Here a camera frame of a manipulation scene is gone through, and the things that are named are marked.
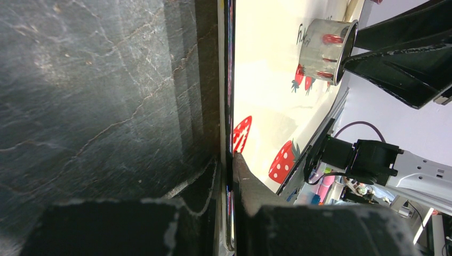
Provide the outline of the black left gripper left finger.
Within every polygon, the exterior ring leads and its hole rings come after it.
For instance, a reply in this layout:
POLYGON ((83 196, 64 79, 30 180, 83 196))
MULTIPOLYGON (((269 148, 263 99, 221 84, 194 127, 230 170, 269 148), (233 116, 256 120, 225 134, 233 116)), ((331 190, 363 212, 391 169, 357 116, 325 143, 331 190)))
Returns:
POLYGON ((50 206, 21 255, 217 255, 216 157, 172 198, 79 198, 50 206))

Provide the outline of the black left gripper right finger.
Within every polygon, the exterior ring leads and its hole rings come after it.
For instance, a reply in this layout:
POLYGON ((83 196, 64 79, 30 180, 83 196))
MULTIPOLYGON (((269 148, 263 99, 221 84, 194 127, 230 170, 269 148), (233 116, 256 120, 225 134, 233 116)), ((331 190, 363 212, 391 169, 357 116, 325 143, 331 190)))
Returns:
POLYGON ((419 255, 407 224, 375 205, 293 205, 232 160, 236 255, 419 255))

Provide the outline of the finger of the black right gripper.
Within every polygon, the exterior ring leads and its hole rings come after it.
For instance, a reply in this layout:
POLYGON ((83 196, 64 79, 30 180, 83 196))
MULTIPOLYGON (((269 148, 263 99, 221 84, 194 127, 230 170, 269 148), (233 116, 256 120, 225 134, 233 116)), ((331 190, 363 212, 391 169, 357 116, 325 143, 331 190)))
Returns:
POLYGON ((451 44, 367 52, 347 58, 344 69, 420 109, 451 88, 451 44))
POLYGON ((376 51, 403 43, 451 36, 451 0, 427 1, 398 16, 360 29, 355 47, 376 51))

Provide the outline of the metal ring cutter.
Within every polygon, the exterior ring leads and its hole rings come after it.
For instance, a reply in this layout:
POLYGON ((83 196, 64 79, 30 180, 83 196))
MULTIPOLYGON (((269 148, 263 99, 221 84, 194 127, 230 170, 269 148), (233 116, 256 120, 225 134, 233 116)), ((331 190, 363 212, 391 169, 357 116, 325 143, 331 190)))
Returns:
POLYGON ((344 75, 344 62, 352 53, 357 32, 358 20, 313 19, 300 49, 301 73, 337 86, 344 75))

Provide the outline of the strawberry print enamel tray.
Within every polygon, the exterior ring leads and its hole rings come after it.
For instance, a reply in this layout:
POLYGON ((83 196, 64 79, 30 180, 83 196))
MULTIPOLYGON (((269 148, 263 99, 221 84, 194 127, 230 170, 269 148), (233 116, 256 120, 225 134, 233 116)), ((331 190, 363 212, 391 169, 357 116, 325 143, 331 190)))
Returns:
MULTIPOLYGON (((313 19, 344 21, 349 1, 218 1, 222 239, 234 253, 232 156, 277 192, 312 137, 343 106, 345 84, 298 64, 313 19)), ((359 1, 353 20, 367 19, 359 1)))

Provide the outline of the dough scrap strip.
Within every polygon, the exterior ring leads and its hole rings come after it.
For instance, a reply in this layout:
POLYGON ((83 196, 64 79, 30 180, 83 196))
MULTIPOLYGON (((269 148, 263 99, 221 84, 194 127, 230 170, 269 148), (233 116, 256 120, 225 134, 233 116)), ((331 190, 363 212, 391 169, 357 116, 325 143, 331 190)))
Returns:
POLYGON ((359 3, 359 0, 349 0, 346 12, 344 15, 344 21, 345 22, 351 22, 353 20, 353 13, 357 8, 357 5, 359 3))

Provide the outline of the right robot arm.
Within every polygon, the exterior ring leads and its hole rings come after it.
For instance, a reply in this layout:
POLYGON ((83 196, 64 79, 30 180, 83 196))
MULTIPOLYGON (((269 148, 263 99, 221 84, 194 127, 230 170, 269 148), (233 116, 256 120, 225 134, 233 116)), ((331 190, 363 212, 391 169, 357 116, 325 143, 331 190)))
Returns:
MULTIPOLYGON (((337 85, 345 71, 362 77, 404 104, 420 109, 451 102, 451 1, 428 1, 364 29, 357 21, 315 19, 301 48, 306 74, 337 85)), ((451 214, 451 167, 383 140, 348 143, 324 129, 307 149, 308 178, 320 163, 339 175, 385 186, 451 214)))

